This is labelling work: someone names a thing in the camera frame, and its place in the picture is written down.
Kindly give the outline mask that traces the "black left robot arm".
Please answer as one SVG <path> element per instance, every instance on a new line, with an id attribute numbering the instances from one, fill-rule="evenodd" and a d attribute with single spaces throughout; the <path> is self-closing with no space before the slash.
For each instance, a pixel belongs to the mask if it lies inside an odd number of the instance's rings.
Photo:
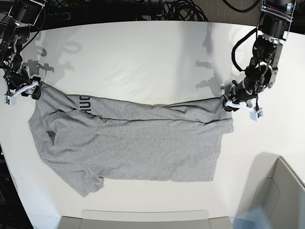
<path id="1" fill-rule="evenodd" d="M 282 52 L 282 41 L 289 33 L 296 7 L 295 0 L 264 0 L 256 28 L 247 33 L 232 48 L 231 59 L 235 68 L 245 73 L 239 83 L 232 82 L 231 89 L 224 94 L 222 108 L 227 111 L 241 109 L 241 103 L 251 109 L 251 100 L 258 99 L 259 93 L 271 88 L 278 73 L 278 63 Z M 251 35 L 255 35 L 252 58 L 249 65 L 242 69 L 236 62 L 237 48 Z"/>

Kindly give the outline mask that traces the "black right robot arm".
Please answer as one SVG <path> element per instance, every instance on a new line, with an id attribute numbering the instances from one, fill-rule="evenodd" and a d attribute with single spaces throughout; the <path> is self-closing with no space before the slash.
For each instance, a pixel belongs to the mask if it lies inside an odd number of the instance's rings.
<path id="1" fill-rule="evenodd" d="M 8 16 L 10 21 L 0 43 L 0 68 L 4 71 L 6 83 L 5 104 L 11 105 L 18 95 L 31 96 L 38 100 L 41 96 L 41 78 L 29 77 L 27 68 L 22 65 L 21 51 L 33 40 L 29 40 L 31 27 L 39 16 L 45 14 L 45 0 L 16 0 Z"/>

